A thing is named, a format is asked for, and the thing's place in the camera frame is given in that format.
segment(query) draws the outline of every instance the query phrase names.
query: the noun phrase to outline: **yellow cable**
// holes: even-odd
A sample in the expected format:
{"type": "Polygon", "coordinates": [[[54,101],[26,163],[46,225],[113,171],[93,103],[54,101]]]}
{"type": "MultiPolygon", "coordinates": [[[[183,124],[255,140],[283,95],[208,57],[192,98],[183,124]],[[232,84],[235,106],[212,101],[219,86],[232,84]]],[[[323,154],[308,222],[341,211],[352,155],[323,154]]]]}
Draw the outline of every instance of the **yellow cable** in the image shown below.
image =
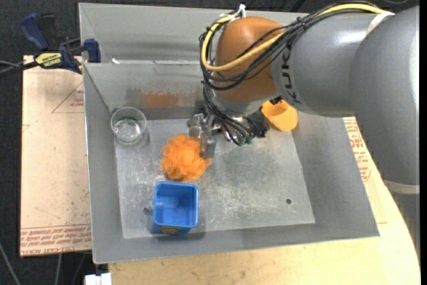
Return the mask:
{"type": "Polygon", "coordinates": [[[352,4],[343,4],[343,5],[337,5],[337,6],[331,7],[330,9],[323,11],[319,15],[325,15],[327,13],[336,12],[336,11],[340,11],[340,10],[347,10],[347,9],[363,10],[363,11],[373,12],[376,14],[381,14],[381,13],[387,12],[383,9],[379,9],[377,7],[374,7],[374,6],[370,6],[370,5],[366,5],[366,4],[352,3],[352,4]]]}
{"type": "Polygon", "coordinates": [[[281,36],[283,36],[284,33],[285,33],[285,31],[280,33],[278,36],[275,36],[274,38],[271,38],[270,40],[268,40],[268,41],[262,43],[261,45],[253,48],[251,51],[245,53],[243,56],[239,57],[238,59],[235,59],[234,61],[232,61],[230,63],[227,63],[225,65],[221,65],[219,67],[214,67],[206,61],[207,43],[208,43],[210,37],[213,35],[213,33],[211,31],[209,31],[208,34],[206,35],[206,38],[203,41],[203,45],[201,47],[201,62],[203,63],[203,66],[210,71],[224,71],[224,70],[231,69],[232,67],[235,67],[237,64],[240,64],[240,63],[246,61],[247,59],[249,59],[250,57],[252,57],[256,53],[260,52],[261,50],[263,50],[267,47],[270,47],[275,41],[277,41],[281,36]]]}
{"type": "MultiPolygon", "coordinates": [[[[377,13],[377,14],[387,12],[383,9],[379,9],[377,7],[370,6],[370,5],[358,4],[358,3],[349,3],[349,4],[337,5],[337,6],[331,7],[330,9],[327,9],[327,10],[319,13],[319,15],[317,15],[316,17],[321,16],[321,15],[325,15],[325,14],[331,13],[331,12],[337,12],[337,11],[344,10],[344,9],[357,9],[357,10],[363,10],[363,11],[368,11],[368,12],[377,13]]],[[[274,42],[276,42],[279,38],[281,38],[286,33],[286,31],[281,32],[279,35],[275,36],[274,38],[269,39],[268,41],[264,42],[263,44],[255,47],[255,48],[253,48],[251,51],[245,53],[244,55],[242,55],[238,59],[235,59],[232,62],[229,62],[229,63],[221,65],[221,66],[217,66],[217,67],[210,65],[206,59],[207,43],[210,41],[210,39],[214,35],[214,32],[218,28],[218,26],[220,26],[222,23],[227,23],[228,21],[231,21],[234,17],[235,17],[235,15],[229,15],[227,17],[218,19],[210,27],[210,30],[206,34],[205,39],[203,40],[203,44],[201,46],[201,62],[207,70],[225,71],[225,70],[231,69],[231,68],[235,67],[236,65],[238,65],[238,64],[246,61],[247,59],[251,58],[253,55],[257,54],[261,50],[272,46],[274,44],[274,42]]]]}

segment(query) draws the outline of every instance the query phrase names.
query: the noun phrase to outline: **gray metal tray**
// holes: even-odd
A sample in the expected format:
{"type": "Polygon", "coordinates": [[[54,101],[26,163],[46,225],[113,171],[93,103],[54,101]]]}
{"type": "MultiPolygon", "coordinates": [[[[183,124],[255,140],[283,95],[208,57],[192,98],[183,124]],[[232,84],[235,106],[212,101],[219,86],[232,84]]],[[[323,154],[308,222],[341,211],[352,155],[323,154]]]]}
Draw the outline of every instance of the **gray metal tray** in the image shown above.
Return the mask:
{"type": "MultiPolygon", "coordinates": [[[[105,10],[111,18],[111,11],[125,14],[128,8],[81,5],[84,16],[91,18],[86,23],[93,26],[83,28],[93,35],[82,38],[102,44],[104,36],[95,34],[105,30],[96,24],[98,15],[105,10]]],[[[143,21],[152,7],[129,10],[143,21]]],[[[164,9],[176,22],[187,18],[189,10],[164,9]]],[[[203,17],[198,11],[193,16],[203,17]]],[[[128,55],[136,54],[128,50],[128,55]]],[[[185,121],[199,111],[203,99],[197,63],[143,58],[131,58],[133,64],[89,64],[83,70],[95,263],[378,235],[343,121],[304,113],[299,113],[292,134],[271,130],[267,139],[240,148],[219,139],[214,163],[195,181],[200,188],[199,226],[187,236],[151,235],[143,209],[151,205],[155,183],[164,179],[161,146],[168,137],[186,132],[185,121]],[[156,93],[179,101],[152,101],[156,93]],[[125,106],[140,108],[147,116],[149,145],[124,147],[114,140],[110,116],[125,106]]]]}

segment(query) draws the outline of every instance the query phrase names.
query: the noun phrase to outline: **cardboard sheet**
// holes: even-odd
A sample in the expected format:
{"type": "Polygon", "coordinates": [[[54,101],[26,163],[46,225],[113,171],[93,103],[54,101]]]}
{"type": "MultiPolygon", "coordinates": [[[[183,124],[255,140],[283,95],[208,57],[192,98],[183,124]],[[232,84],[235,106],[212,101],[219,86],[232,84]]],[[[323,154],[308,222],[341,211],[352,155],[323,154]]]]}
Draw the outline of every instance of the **cardboard sheet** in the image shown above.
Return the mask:
{"type": "Polygon", "coordinates": [[[82,81],[23,73],[21,256],[91,249],[82,81]]]}

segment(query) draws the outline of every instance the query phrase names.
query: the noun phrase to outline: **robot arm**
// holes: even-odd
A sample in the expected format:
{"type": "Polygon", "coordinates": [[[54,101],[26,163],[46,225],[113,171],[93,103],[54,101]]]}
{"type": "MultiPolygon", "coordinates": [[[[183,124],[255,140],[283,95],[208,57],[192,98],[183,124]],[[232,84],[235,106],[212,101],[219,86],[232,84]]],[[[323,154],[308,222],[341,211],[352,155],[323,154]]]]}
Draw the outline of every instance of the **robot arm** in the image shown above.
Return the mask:
{"type": "Polygon", "coordinates": [[[419,254],[418,20],[419,7],[393,15],[369,3],[331,5],[285,27],[236,11],[202,35],[201,68],[207,111],[240,145],[266,134],[251,115],[268,100],[355,116],[419,254]]]}

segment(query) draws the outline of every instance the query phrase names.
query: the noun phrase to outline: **glass cup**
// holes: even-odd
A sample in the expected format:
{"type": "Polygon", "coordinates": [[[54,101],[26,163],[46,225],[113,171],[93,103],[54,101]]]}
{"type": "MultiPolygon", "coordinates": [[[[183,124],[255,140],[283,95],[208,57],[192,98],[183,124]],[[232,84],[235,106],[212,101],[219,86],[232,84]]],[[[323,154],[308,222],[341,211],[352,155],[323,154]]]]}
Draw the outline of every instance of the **glass cup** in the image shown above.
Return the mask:
{"type": "Polygon", "coordinates": [[[146,144],[149,140],[147,119],[140,110],[133,107],[115,111],[111,116],[111,129],[116,138],[124,143],[146,144]]]}

